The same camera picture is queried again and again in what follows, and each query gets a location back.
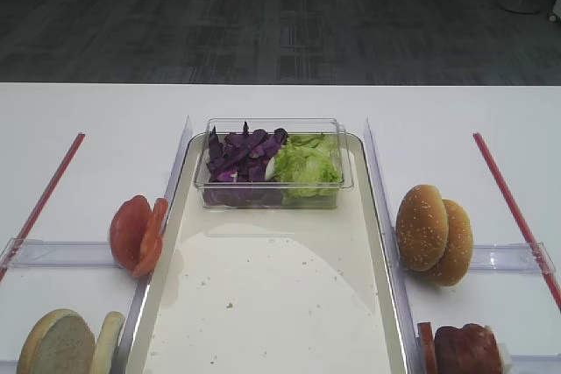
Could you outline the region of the rear tomato slice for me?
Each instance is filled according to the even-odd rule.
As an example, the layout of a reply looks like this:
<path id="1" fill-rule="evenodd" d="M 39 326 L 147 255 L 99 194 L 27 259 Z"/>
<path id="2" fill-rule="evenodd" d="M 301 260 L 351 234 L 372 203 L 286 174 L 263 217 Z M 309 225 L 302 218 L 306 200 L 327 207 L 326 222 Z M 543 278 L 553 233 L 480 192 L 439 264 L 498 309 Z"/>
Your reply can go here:
<path id="1" fill-rule="evenodd" d="M 151 272 L 160 258 L 163 247 L 161 230 L 162 224 L 167 216 L 167 211 L 168 200 L 165 198 L 158 198 L 148 218 L 146 230 L 140 244 L 138 263 L 132 271 L 132 276 L 134 278 L 140 278 Z"/>

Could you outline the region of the front sesame bun top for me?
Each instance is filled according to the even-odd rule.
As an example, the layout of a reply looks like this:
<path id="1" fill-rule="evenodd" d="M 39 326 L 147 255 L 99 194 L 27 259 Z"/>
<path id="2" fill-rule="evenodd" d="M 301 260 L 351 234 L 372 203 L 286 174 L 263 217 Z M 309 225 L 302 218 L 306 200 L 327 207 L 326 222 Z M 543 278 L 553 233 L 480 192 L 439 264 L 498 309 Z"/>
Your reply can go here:
<path id="1" fill-rule="evenodd" d="M 448 215 L 439 190 L 412 187 L 403 197 L 395 234 L 401 260 L 415 272 L 426 272 L 443 256 L 448 240 Z"/>

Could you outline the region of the green lettuce leaves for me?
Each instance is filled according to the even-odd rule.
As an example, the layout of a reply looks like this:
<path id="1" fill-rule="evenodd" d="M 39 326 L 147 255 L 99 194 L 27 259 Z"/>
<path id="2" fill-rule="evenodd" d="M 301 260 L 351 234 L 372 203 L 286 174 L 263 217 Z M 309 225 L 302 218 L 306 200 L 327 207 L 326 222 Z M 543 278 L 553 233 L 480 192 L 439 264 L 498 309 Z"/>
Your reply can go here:
<path id="1" fill-rule="evenodd" d="M 336 135 L 293 134 L 269 160 L 266 180 L 292 185 L 280 193 L 286 208 L 334 208 L 343 181 L 337 157 Z"/>

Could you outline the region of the tomato slice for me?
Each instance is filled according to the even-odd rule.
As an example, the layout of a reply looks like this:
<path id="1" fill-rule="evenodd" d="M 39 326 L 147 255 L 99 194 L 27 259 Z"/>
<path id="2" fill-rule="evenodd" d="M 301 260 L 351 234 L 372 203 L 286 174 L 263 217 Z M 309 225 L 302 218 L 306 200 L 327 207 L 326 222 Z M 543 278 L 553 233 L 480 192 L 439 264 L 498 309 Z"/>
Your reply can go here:
<path id="1" fill-rule="evenodd" d="M 148 218 L 146 230 L 140 244 L 138 263 L 132 271 L 132 276 L 134 278 L 140 278 L 151 272 L 160 258 L 163 247 L 161 230 L 162 224 L 167 216 L 167 211 L 168 200 L 165 198 L 158 198 Z"/>
<path id="2" fill-rule="evenodd" d="M 132 272 L 139 262 L 140 244 L 152 210 L 144 195 L 125 201 L 110 225 L 110 249 L 116 261 Z"/>

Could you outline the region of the right lower clear holder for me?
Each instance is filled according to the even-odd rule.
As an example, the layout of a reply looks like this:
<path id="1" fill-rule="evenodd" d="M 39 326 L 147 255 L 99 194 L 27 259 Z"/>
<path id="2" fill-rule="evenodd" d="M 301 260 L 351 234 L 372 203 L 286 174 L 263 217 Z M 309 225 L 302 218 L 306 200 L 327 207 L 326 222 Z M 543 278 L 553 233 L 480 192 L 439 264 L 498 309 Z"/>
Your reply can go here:
<path id="1" fill-rule="evenodd" d="M 512 370 L 508 374 L 561 374 L 560 355 L 513 355 Z"/>

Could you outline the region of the white metal tray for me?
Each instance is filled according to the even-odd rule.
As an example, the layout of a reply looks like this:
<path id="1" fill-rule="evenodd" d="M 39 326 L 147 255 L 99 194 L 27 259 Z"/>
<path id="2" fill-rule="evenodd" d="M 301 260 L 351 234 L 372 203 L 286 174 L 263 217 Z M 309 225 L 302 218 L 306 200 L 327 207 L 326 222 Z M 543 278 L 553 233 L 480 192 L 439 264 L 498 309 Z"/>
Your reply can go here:
<path id="1" fill-rule="evenodd" d="M 404 373 L 361 140 L 334 209 L 217 209 L 192 139 L 130 373 Z"/>

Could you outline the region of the right red strip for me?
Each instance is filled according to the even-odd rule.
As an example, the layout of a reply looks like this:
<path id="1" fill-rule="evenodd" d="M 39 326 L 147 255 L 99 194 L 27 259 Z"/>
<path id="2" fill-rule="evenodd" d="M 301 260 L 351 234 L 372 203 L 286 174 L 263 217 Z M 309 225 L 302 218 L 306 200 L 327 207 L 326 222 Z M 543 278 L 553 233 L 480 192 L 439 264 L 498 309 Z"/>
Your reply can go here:
<path id="1" fill-rule="evenodd" d="M 488 169 L 494 177 L 494 180 L 501 191 L 501 194 L 508 205 L 508 208 L 515 219 L 515 222 L 522 233 L 522 236 L 526 243 L 529 245 L 535 260 L 543 275 L 543 279 L 550 290 L 550 294 L 557 304 L 557 308 L 560 308 L 560 286 L 556 280 L 553 264 L 550 264 L 546 260 L 545 250 L 540 247 L 538 241 L 535 239 L 529 225 L 524 218 L 522 211 L 520 210 L 515 197 L 512 195 L 511 190 L 504 179 L 500 168 L 498 167 L 490 149 L 488 148 L 484 138 L 478 132 L 472 134 L 479 151 L 486 162 Z"/>

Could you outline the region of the red sausage slice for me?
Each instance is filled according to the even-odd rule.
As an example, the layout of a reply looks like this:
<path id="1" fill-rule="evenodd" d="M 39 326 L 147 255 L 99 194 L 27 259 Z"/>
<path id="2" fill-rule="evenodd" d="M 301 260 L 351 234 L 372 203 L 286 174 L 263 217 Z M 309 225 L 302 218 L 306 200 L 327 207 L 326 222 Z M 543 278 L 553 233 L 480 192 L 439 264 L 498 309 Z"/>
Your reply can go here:
<path id="1" fill-rule="evenodd" d="M 437 359 L 434 346 L 434 336 L 429 322 L 417 324 L 417 331 L 423 349 L 423 360 L 427 374 L 437 374 Z"/>

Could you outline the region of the left red strip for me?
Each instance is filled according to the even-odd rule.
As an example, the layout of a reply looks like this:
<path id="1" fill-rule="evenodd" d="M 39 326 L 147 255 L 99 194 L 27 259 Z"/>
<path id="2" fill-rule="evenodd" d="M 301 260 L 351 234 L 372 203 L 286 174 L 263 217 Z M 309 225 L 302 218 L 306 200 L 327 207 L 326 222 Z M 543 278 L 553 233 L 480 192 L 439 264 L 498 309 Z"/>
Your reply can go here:
<path id="1" fill-rule="evenodd" d="M 49 180 L 43 193 L 41 194 L 35 206 L 33 207 L 32 212 L 27 217 L 23 227 L 18 232 L 18 235 L 7 246 L 6 249 L 7 254 L 1 260 L 1 277 L 0 277 L 1 280 L 4 279 L 4 276 L 8 271 L 8 263 L 16 255 L 19 248 L 23 244 L 24 240 L 28 237 L 35 222 L 38 220 L 40 213 L 42 212 L 49 198 L 51 197 L 54 189 L 57 187 L 61 177 L 63 176 L 64 172 L 67 170 L 69 164 L 71 163 L 72 159 L 74 158 L 75 154 L 80 148 L 84 138 L 85 138 L 85 134 L 83 132 L 79 132 L 76 135 L 75 140 L 68 148 L 64 158 L 58 165 L 55 173 L 53 174 L 52 178 Z"/>

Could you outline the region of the long clear divider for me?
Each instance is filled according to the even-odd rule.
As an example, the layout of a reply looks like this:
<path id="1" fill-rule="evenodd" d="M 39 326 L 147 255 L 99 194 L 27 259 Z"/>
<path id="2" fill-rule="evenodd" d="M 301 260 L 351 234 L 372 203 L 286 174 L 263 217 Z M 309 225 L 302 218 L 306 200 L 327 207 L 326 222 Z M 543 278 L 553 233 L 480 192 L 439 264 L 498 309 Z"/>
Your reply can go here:
<path id="1" fill-rule="evenodd" d="M 402 271 L 399 251 L 394 237 L 394 223 L 387 203 L 378 147 L 369 119 L 366 119 L 365 123 L 364 140 L 386 272 L 391 288 L 394 318 L 400 340 L 401 360 L 404 362 L 406 373 L 425 373 L 423 353 L 416 335 L 416 327 L 408 302 L 404 272 Z"/>
<path id="2" fill-rule="evenodd" d="M 185 155 L 188 150 L 188 143 L 192 138 L 193 128 L 190 117 L 187 116 L 181 138 L 177 147 L 174 158 L 174 164 L 168 179 L 167 188 L 164 197 L 169 200 L 170 204 L 174 203 L 174 197 L 179 185 L 181 171 L 184 165 Z M 126 371 L 126 365 L 131 353 L 131 347 L 134 343 L 138 330 L 138 324 L 146 301 L 146 293 L 149 290 L 151 275 L 144 275 L 138 279 L 135 293 L 131 302 L 130 310 L 126 318 L 124 330 L 121 335 L 120 343 L 117 347 L 117 353 L 113 358 L 110 372 L 114 374 L 123 374 Z"/>

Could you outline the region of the white cheese piece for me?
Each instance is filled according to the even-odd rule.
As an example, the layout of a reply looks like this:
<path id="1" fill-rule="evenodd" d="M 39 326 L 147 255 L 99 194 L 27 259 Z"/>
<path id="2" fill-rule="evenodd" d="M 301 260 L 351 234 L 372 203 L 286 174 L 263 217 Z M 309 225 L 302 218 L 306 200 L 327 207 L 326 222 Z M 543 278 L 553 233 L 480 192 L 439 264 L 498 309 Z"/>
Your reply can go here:
<path id="1" fill-rule="evenodd" d="M 513 360 L 508 351 L 506 344 L 503 342 L 499 342 L 498 351 L 501 359 L 501 373 L 508 374 L 512 370 Z"/>

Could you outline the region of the thin bun bottom slice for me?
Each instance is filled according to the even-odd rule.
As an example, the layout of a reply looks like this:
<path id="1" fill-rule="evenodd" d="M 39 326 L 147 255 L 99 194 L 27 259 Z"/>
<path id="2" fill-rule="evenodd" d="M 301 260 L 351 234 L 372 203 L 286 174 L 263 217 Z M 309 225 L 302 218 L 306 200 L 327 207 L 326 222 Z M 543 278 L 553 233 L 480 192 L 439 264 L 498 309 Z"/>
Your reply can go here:
<path id="1" fill-rule="evenodd" d="M 123 314 L 111 311 L 104 318 L 90 365 L 90 374 L 109 374 L 114 353 L 124 325 Z"/>

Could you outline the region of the large bun bottom slice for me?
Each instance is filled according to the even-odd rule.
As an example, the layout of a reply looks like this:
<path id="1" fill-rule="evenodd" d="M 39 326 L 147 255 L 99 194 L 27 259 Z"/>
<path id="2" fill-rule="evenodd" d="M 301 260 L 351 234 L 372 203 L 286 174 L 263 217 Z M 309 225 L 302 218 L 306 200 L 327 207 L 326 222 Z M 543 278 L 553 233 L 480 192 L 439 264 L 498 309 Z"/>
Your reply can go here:
<path id="1" fill-rule="evenodd" d="M 95 339 L 74 310 L 61 308 L 36 322 L 21 349 L 17 374 L 89 373 Z"/>

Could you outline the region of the front tomato slice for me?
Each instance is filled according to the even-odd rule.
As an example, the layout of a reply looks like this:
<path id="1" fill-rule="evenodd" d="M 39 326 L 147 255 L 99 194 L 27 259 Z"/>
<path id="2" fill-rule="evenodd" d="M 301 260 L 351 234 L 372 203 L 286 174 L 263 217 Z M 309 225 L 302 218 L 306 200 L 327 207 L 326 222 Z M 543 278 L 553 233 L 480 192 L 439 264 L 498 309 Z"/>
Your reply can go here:
<path id="1" fill-rule="evenodd" d="M 125 201 L 110 225 L 110 249 L 116 261 L 132 272 L 139 262 L 140 244 L 152 210 L 144 195 Z"/>

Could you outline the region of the rear sesame bun top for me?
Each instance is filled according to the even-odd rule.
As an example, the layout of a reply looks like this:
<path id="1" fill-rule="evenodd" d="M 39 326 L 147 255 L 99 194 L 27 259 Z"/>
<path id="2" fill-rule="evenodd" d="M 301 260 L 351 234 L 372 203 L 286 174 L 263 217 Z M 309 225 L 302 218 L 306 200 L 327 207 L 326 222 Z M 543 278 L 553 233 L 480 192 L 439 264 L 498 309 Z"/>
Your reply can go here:
<path id="1" fill-rule="evenodd" d="M 455 286 L 467 274 L 472 260 L 472 228 L 458 203 L 444 199 L 444 207 L 449 225 L 447 244 L 443 256 L 424 276 L 439 286 Z"/>

